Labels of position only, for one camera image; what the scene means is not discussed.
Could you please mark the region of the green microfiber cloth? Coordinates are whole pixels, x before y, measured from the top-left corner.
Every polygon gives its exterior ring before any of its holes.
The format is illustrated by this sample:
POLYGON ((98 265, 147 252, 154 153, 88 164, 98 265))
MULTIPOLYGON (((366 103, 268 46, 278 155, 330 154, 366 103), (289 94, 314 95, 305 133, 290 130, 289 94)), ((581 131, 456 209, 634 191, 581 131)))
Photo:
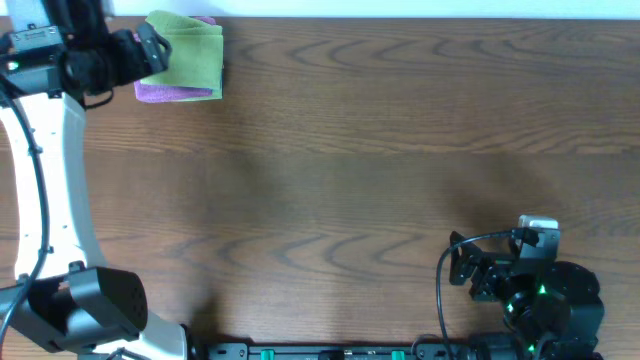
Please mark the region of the green microfiber cloth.
POLYGON ((147 85, 168 85, 194 88, 216 88, 221 90, 224 57, 223 29, 220 35, 182 35, 169 31, 169 22, 163 17, 178 15, 155 10, 146 18, 156 32, 172 47, 169 68, 159 74, 141 80, 147 85))

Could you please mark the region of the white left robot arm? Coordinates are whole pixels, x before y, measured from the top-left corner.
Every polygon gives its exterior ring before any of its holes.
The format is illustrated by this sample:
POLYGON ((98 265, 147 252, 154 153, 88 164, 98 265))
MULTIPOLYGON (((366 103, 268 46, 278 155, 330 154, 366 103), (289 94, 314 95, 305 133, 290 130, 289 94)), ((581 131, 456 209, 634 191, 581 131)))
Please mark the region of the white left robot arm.
POLYGON ((195 359, 187 329, 150 311, 140 278, 108 265, 95 236, 86 113, 118 86, 163 72, 171 47, 149 24, 110 31, 99 1, 11 1, 1 39, 1 122, 16 179, 15 282, 3 329, 81 359, 195 359))

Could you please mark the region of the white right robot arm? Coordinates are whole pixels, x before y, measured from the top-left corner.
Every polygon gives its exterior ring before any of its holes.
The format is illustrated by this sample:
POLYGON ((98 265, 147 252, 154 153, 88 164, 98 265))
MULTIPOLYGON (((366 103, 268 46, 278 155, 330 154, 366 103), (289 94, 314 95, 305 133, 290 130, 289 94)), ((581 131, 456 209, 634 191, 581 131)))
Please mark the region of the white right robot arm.
POLYGON ((441 258, 449 283, 471 281, 470 297, 496 302, 504 333, 471 336, 456 359, 600 359, 595 351, 605 308, 596 275, 558 261, 560 231, 520 225, 467 238, 452 232, 441 258))

